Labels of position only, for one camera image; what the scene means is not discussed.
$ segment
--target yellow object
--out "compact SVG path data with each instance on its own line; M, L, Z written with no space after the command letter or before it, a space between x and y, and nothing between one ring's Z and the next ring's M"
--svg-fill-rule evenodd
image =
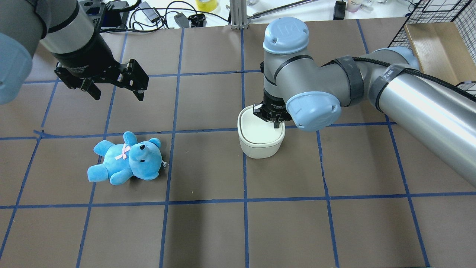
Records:
M211 12L217 8L217 0L195 0L199 11Z

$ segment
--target pink bow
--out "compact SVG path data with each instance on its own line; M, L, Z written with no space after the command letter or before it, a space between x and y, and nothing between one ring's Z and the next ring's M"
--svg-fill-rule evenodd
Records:
M124 144L124 145L122 146L122 153L121 153L120 155L118 155L118 156L115 157L116 160L119 160L120 158L126 159L126 158L127 158L126 152L128 152L128 151L130 151L130 146L127 146L127 147L126 147L126 144Z

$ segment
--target stuffed animal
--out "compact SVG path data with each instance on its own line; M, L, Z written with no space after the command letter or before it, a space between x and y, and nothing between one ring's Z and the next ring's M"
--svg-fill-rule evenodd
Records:
M104 162L88 169L88 180L99 182L109 179L112 185L125 183L132 176L149 181L157 178L160 166L165 167L160 154L160 140L152 138L137 142L132 132L125 132L124 144L101 141L94 152L104 157Z

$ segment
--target light blue cap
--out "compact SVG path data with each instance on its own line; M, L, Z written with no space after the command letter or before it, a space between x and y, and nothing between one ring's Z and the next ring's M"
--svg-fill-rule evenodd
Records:
M286 55L299 52L309 44L307 25L292 17L272 21L265 31L263 48L271 54Z
M0 32L0 104L13 101L31 72L28 51L16 40Z
M412 66L413 68L415 68L417 70L420 70L420 64L418 64L418 59L413 55L412 51L409 48L406 48L406 47L391 47L391 48L378 49L376 51L379 51L379 50L395 51L398 54L400 54L402 57L405 58L408 65Z
M286 103L286 109L299 129L317 131L335 122L342 112L339 100L332 94L311 91L297 94Z

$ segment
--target teddy bear ear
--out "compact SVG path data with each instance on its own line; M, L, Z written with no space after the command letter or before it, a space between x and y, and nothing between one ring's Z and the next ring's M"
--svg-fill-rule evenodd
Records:
M151 139L149 140L149 142L155 144L155 146L157 146L157 148L160 149L161 143L160 143L160 140L159 140L158 138L151 138Z
M130 131L124 132L124 135L122 136L124 138L124 142L128 145L134 145L137 144L137 138L134 135L134 133Z

